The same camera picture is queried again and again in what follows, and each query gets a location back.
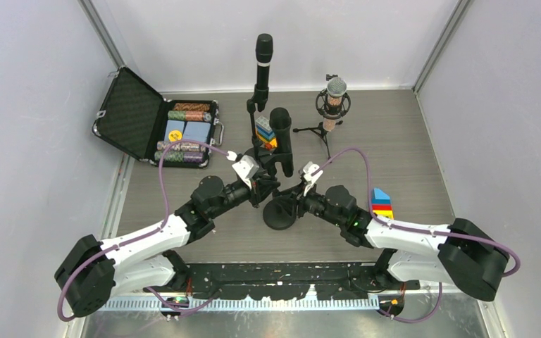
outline microphone head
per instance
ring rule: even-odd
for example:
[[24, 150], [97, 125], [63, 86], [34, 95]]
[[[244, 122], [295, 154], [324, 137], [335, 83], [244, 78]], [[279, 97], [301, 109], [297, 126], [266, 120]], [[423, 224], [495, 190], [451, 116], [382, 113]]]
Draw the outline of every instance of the microphone head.
[[260, 34], [256, 40], [256, 60], [259, 63], [269, 63], [273, 57], [273, 37], [270, 34]]
[[332, 97], [341, 97], [346, 91], [347, 84], [341, 77], [334, 77], [327, 84], [327, 93]]

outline tripod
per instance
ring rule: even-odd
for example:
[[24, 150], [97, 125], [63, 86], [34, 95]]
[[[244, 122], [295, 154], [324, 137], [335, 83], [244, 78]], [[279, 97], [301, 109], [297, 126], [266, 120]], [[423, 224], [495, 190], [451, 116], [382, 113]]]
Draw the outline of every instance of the tripod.
[[[343, 124], [343, 120], [335, 123], [335, 125], [342, 125], [342, 124]], [[323, 123], [322, 122], [319, 123], [318, 127], [294, 128], [293, 129], [293, 132], [305, 132], [305, 131], [313, 132], [314, 134], [318, 135], [318, 137], [320, 137], [323, 140], [324, 144], [327, 147], [328, 158], [330, 158], [330, 149], [329, 149], [329, 146], [328, 146], [328, 139], [327, 139], [328, 132], [325, 130], [325, 128], [323, 128]]]

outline metal frame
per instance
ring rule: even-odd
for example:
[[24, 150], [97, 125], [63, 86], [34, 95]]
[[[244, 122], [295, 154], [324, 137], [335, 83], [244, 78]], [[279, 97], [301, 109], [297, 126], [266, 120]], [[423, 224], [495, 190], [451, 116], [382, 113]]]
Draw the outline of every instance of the metal frame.
[[419, 93], [422, 89], [422, 86], [428, 79], [428, 76], [432, 72], [435, 64], [438, 61], [438, 58], [440, 57], [440, 54], [444, 50], [444, 48], [447, 46], [447, 43], [451, 39], [451, 36], [453, 33], [455, 33], [455, 30], [459, 26], [459, 23], [464, 18], [464, 14], [468, 10], [468, 7], [473, 2], [473, 0], [459, 0], [457, 1], [457, 5], [455, 6], [455, 9], [453, 10], [453, 13], [449, 17], [449, 20], [447, 21], [447, 24], [444, 27], [444, 30], [442, 31], [437, 44], [435, 45], [435, 48], [432, 52], [430, 52], [430, 56], [428, 57], [428, 60], [424, 64], [424, 67], [422, 68], [422, 71], [420, 72], [420, 76], [418, 77], [418, 80], [416, 81], [416, 84], [413, 86], [412, 90], [414, 93]]
[[90, 23], [94, 28], [94, 31], [99, 36], [104, 48], [111, 57], [111, 60], [113, 60], [113, 63], [115, 63], [115, 67], [119, 68], [122, 65], [125, 65], [123, 57], [121, 57], [121, 53], [119, 53], [119, 49], [117, 49], [115, 42], [113, 42], [113, 38], [106, 29], [101, 16], [92, 3], [92, 0], [77, 0], [77, 2], [80, 3], [84, 13], [86, 13], [88, 20], [90, 20]]

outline yellow round token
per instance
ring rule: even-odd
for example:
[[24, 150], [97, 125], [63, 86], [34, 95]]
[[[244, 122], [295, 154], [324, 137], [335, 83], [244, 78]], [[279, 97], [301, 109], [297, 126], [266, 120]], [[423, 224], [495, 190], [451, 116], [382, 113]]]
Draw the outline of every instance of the yellow round token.
[[182, 135], [179, 130], [171, 130], [169, 132], [168, 138], [169, 138], [169, 141], [175, 142], [175, 141], [179, 141], [181, 139], [181, 136]]

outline yellow brick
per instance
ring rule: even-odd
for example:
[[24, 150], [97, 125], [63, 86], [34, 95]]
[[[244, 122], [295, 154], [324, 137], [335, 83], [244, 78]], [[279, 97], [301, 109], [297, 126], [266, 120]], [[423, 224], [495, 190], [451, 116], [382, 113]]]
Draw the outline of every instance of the yellow brick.
[[393, 210], [373, 210], [373, 212], [377, 215], [385, 216], [392, 220], [395, 219], [395, 217], [393, 217]]

